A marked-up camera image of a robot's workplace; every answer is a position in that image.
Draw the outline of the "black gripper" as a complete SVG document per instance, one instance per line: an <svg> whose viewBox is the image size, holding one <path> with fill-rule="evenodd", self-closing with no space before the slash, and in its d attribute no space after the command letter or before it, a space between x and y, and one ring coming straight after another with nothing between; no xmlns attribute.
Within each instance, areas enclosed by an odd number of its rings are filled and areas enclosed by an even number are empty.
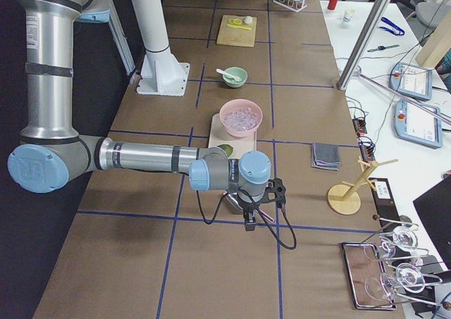
<svg viewBox="0 0 451 319"><path fill-rule="evenodd" d="M255 230L256 211L261 204L275 203L278 208L285 210L286 188L280 178L269 179L266 184L253 184L246 182L239 186L237 200L242 208L245 230L251 232Z"/></svg>

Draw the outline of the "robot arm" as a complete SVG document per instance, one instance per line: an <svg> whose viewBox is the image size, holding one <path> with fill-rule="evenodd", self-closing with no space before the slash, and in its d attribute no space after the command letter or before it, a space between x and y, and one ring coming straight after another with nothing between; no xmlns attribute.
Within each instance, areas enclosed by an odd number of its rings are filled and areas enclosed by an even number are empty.
<svg viewBox="0 0 451 319"><path fill-rule="evenodd" d="M120 22L112 0L18 0L26 13L28 123L8 157L11 177L24 189L47 193L93 170L125 168L181 173L197 192L221 190L235 196L245 227L253 230L260 206L285 206L285 187L271 177L260 151L228 158L209 149L115 142L81 135L72 126L73 24Z"/></svg>

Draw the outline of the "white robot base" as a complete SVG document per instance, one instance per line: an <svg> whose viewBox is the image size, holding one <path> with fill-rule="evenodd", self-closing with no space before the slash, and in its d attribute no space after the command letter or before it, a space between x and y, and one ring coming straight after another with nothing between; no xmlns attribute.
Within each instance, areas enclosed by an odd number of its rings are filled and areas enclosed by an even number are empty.
<svg viewBox="0 0 451 319"><path fill-rule="evenodd" d="M161 0L131 0L146 56L137 92L143 95L183 96L190 64L172 54Z"/></svg>

